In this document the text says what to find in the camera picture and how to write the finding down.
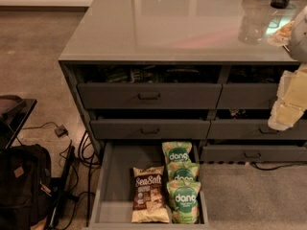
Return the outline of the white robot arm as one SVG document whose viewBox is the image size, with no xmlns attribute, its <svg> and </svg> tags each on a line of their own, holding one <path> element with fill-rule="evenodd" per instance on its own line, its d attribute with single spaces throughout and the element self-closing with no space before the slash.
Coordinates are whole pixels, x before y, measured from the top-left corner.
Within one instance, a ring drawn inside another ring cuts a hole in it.
<svg viewBox="0 0 307 230">
<path fill-rule="evenodd" d="M 277 99 L 268 119 L 272 129 L 284 131 L 307 110 L 307 7 L 268 39 L 270 45 L 282 46 L 300 65 L 294 71 L 285 70 L 277 88 Z"/>
</svg>

